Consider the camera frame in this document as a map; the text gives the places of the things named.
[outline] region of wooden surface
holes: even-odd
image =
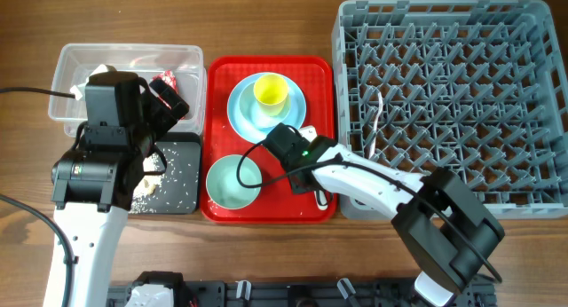
[[[343,0],[0,0],[0,87],[50,88],[66,43],[196,44],[206,65],[227,54],[313,54],[331,61]],[[545,0],[568,49],[566,0]],[[0,95],[0,192],[52,214],[51,166],[72,140],[47,116],[48,98]],[[568,305],[568,220],[506,221],[491,257],[505,283],[500,306]],[[39,306],[51,231],[0,204],[0,305]],[[112,280],[177,271],[187,279],[410,277],[417,266],[389,223],[215,225],[201,214],[133,216]]]

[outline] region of yellow cup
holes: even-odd
[[[276,116],[286,104],[288,83],[282,75],[269,73],[256,80],[253,88],[260,110],[269,116]]]

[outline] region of dish rack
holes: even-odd
[[[354,153],[447,167],[498,218],[568,214],[568,89],[545,3],[346,1],[332,47],[338,139]],[[385,218],[346,196],[341,209]]]

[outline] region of mint green bowl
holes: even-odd
[[[224,209],[242,209],[250,205],[260,193],[258,188],[246,188],[237,180],[237,165],[241,155],[228,155],[217,160],[207,173],[207,194]],[[258,166],[249,158],[241,165],[241,180],[248,185],[262,182]]]

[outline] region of speckled black surface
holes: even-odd
[[[131,214],[190,214],[199,207],[201,139],[169,133],[156,143],[168,160],[162,185],[152,195],[134,198]]]

